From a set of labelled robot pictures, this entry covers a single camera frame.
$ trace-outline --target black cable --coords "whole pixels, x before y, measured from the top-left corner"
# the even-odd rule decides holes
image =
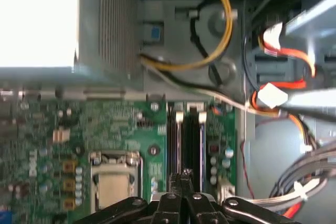
[[[243,68],[244,68],[245,75],[246,75],[248,82],[250,83],[254,91],[258,91],[260,89],[260,86],[258,85],[256,78],[253,77],[248,67],[247,55],[246,55],[246,40],[247,40],[247,35],[245,34],[244,39],[243,39],[243,44],[242,44]]]
[[[196,32],[196,21],[199,20],[200,11],[209,5],[213,5],[215,3],[220,3],[220,0],[203,0],[199,5],[197,5],[197,17],[192,17],[190,19],[190,41],[196,46],[197,50],[203,56],[203,58],[207,58],[209,54],[205,50],[204,46],[201,43],[200,37]],[[211,72],[214,75],[216,86],[220,86],[223,84],[223,81],[218,73],[218,70],[214,64],[209,65],[209,77],[211,78]]]
[[[200,52],[200,54],[203,56],[203,58],[207,58],[208,57],[208,53],[206,52],[205,48],[203,47],[200,37],[197,35],[196,33],[196,18],[192,18],[190,19],[190,33],[191,33],[191,37],[190,37],[190,41],[196,46],[196,48],[198,49],[198,51]],[[216,85],[222,85],[222,79],[218,73],[218,70],[216,68],[216,66],[214,64],[209,65],[209,77],[212,71],[212,74],[214,75],[215,78],[215,82]]]
[[[302,166],[305,166],[306,164],[313,163],[313,162],[320,162],[323,159],[328,158],[329,156],[336,156],[336,149],[327,151],[325,153],[320,153],[318,155],[308,156],[305,159],[300,160],[299,162],[295,162],[292,166],[290,166],[279,178],[277,183],[274,185],[274,187],[271,190],[270,197],[272,195],[277,195],[280,191],[281,185],[283,182],[291,175],[293,174],[297,169],[301,168]]]

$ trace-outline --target white light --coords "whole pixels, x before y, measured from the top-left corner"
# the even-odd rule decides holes
[[[74,65],[78,0],[0,0],[0,67]]]
[[[308,44],[307,44],[307,55],[308,57],[315,63],[315,46],[314,46],[314,40],[309,38]]]
[[[309,21],[313,20],[320,14],[324,13],[325,11],[333,8],[336,5],[336,0],[322,0],[313,8],[309,9],[307,12],[304,11],[295,19],[287,23],[286,25],[286,35],[293,32],[295,29],[298,29],[302,25],[308,23]]]
[[[304,92],[294,94],[286,105],[301,107],[336,107],[336,89]]]

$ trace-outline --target black wire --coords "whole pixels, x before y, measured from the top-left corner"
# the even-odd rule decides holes
[[[196,46],[197,50],[200,52],[200,54],[203,56],[203,58],[207,58],[209,54],[205,50],[204,46],[201,43],[200,37],[198,36],[196,32],[196,21],[199,20],[199,13],[200,11],[209,5],[220,3],[219,0],[203,0],[197,7],[196,10],[198,12],[197,17],[193,17],[190,19],[190,41]],[[220,86],[223,84],[223,81],[218,73],[218,70],[214,64],[209,65],[209,77],[211,78],[211,72],[214,75],[215,82],[217,86]]]
[[[242,47],[243,47],[243,67],[244,67],[245,75],[246,75],[246,78],[247,78],[248,82],[250,83],[250,85],[252,86],[254,91],[258,91],[260,89],[260,86],[258,85],[256,78],[253,77],[253,75],[250,72],[249,67],[248,67],[247,55],[246,55],[246,40],[247,40],[247,35],[245,34],[244,39],[243,39],[243,44],[242,44]]]
[[[203,56],[203,58],[207,58],[209,54],[206,52],[205,48],[203,47],[201,43],[200,37],[196,33],[196,18],[190,19],[190,33],[191,33],[190,41],[196,46],[196,48],[198,49],[200,54]],[[209,77],[211,77],[210,76],[211,71],[212,71],[212,74],[214,75],[216,85],[217,86],[222,85],[223,81],[214,64],[209,65]]]

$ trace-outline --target capacitor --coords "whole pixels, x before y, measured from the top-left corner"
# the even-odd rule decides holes
[[[45,157],[48,155],[48,149],[42,148],[39,150],[40,157]]]
[[[76,175],[75,179],[76,179],[76,182],[80,183],[80,182],[82,182],[83,177],[82,177],[82,175]]]
[[[67,109],[67,116],[71,116],[71,114],[72,114],[72,110],[71,110],[71,108],[68,108]]]
[[[40,191],[40,193],[45,194],[48,191],[48,186],[45,185],[45,184],[40,185],[39,186],[39,191]]]
[[[81,183],[76,183],[75,188],[76,188],[76,190],[81,190],[82,189],[82,184]]]
[[[233,149],[231,149],[231,148],[227,148],[227,149],[225,150],[225,156],[226,156],[226,158],[233,158],[233,156],[234,156],[234,151],[233,151]]]
[[[15,186],[13,184],[9,184],[8,191],[14,191],[14,190],[15,190]]]
[[[136,119],[141,120],[142,118],[143,118],[142,112],[138,112]]]
[[[216,176],[211,176],[210,178],[210,184],[216,185],[217,184],[217,177]]]
[[[217,164],[217,158],[216,157],[210,158],[210,164],[211,165],[216,165]]]
[[[76,167],[76,174],[81,175],[82,173],[83,173],[83,168],[80,166]]]
[[[48,162],[47,164],[43,165],[40,170],[42,173],[47,173],[53,168],[53,164],[51,162]]]
[[[81,198],[76,198],[75,199],[75,204],[76,204],[76,206],[82,205],[82,199]]]
[[[39,191],[42,194],[45,194],[47,191],[49,191],[52,188],[52,182],[51,181],[46,181],[44,184],[39,186]]]
[[[217,167],[216,166],[211,167],[210,173],[211,173],[211,175],[216,175],[217,174]]]
[[[75,191],[75,196],[76,196],[76,198],[82,197],[82,191],[81,190],[76,190]]]
[[[230,168],[230,165],[231,165],[231,160],[229,160],[229,159],[223,159],[222,160],[223,168],[228,169],[228,168]]]

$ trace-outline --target red wire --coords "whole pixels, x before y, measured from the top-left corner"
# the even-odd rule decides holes
[[[299,203],[297,203],[297,204],[291,206],[291,207],[290,207],[290,208],[283,214],[283,216],[285,216],[285,217],[287,217],[287,218],[289,218],[289,219],[292,219],[292,218],[295,216],[295,214],[300,210],[301,206],[302,206],[302,203],[301,203],[301,202],[299,202]]]
[[[250,182],[248,181],[248,176],[247,176],[247,168],[246,168],[245,155],[244,155],[244,144],[245,144],[245,141],[243,141],[243,142],[240,144],[240,151],[241,151],[241,154],[242,154],[241,156],[242,156],[242,158],[243,158],[244,177],[245,177],[245,179],[246,179],[246,185],[247,185],[247,188],[248,188],[248,190],[249,190],[249,192],[250,192],[250,194],[251,194],[251,197],[252,197],[252,199],[254,199],[254,198],[255,198],[255,196],[254,196],[254,192],[253,192],[253,190],[252,190],[252,187],[251,187]]]

